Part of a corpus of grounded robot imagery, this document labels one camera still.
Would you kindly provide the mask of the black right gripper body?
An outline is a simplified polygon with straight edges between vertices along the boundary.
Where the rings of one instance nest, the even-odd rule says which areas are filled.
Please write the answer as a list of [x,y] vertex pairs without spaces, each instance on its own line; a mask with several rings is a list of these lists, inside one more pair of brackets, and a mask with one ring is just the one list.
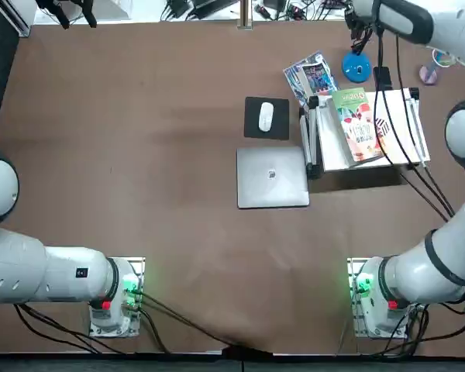
[[344,11],[344,19],[350,31],[360,31],[366,27],[366,23],[356,14],[354,7],[347,5]]

